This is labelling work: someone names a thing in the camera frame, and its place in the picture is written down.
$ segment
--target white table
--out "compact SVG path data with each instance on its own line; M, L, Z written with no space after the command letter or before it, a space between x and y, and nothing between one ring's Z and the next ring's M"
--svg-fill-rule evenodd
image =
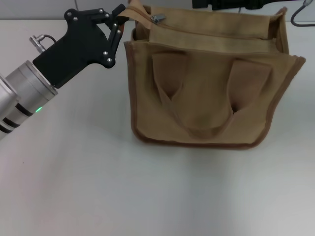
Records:
M287 26L291 54L307 62L249 151L143 144L123 44L114 68L87 67L0 142L0 235L313 236L315 28ZM65 21L0 21L0 72L38 55L29 36L65 31Z

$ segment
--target metal connector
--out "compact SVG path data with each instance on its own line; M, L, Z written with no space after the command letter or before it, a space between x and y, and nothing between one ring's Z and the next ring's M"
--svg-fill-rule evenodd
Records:
M303 6L308 6L312 3L313 0L304 0Z
M30 42L32 43L32 45L34 45L34 47L36 47L36 49L39 51L39 53L43 53L46 51L45 47L43 45L41 45L41 41L45 38L44 35L40 35L38 37L35 37L34 35L32 37L30 37Z

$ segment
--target black stripe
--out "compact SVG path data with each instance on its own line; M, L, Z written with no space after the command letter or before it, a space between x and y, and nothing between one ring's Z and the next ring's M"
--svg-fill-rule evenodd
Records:
M4 128L2 125L0 125L0 131L6 134L9 134L12 132L12 130L8 130L7 128Z
M24 115L31 117L33 115L33 113L29 112L28 110L26 110L20 103L18 103L15 106L20 112L22 112Z
M3 122L6 123L7 125L10 125L13 128L17 128L20 126L19 124L14 123L13 121L9 120L8 118L4 118Z

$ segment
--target brown trim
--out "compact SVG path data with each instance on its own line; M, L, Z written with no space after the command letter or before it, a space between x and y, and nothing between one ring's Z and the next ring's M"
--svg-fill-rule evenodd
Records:
M125 48L126 48L126 56L127 56L127 63L128 63L128 87L129 87L130 106L131 106L131 128L135 136L146 143L158 143L158 144L164 144L164 145L175 145L175 146L197 147L197 148L223 148L223 149L244 150L244 149L254 148L255 146L259 145L266 138L268 134L275 109L279 101L281 100L284 92L287 90L294 76L297 74L297 72L301 69L301 67L306 61L306 59L303 57L294 56L296 57L296 61L294 65L292 66L288 74L286 75L284 82L282 83L277 93L275 94L273 100L269 104L265 127L260 133L260 135L258 136L258 138L253 143L251 144L245 144L245 143L188 144L188 143L179 143L176 141L161 141L161 140L147 138L141 132L139 132L139 130L137 130L137 93L136 93L136 80L135 80L136 65L135 65L135 58L134 58L133 42L125 42Z

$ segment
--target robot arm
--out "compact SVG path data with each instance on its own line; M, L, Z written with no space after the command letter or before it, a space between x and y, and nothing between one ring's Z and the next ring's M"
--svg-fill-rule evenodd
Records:
M44 35L30 41L40 52L6 78L0 75L0 139L19 127L28 117L54 98L65 83L92 63L105 68L115 65L115 54L123 35L126 17L118 17L123 4L112 14L102 8L88 11L70 9L64 14L68 29L50 48L41 45ZM108 39L97 24L111 30Z

